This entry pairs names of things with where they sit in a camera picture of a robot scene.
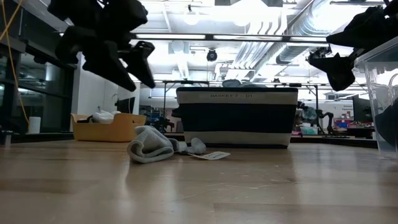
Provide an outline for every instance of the paper tag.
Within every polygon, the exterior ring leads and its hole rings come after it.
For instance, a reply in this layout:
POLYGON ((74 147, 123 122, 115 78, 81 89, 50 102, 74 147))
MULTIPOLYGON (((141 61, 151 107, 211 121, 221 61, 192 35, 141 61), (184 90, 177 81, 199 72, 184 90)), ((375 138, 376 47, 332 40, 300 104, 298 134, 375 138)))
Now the paper tag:
POLYGON ((228 152, 212 152, 212 153, 204 155, 204 156, 197 156, 197 155, 194 155, 194 154, 189 154, 189 155, 195 156, 195 157, 200 158, 200 159, 217 160, 217 159, 222 159, 224 157, 227 157, 227 156, 231 155, 231 153, 228 153, 228 152))

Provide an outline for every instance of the wooden table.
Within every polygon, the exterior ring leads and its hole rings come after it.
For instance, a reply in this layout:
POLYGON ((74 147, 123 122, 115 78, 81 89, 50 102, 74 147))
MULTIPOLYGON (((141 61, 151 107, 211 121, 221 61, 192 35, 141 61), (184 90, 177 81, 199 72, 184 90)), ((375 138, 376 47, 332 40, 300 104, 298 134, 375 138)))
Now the wooden table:
POLYGON ((398 163, 374 149, 291 144, 135 164, 125 147, 0 149, 0 223, 398 222, 398 163))

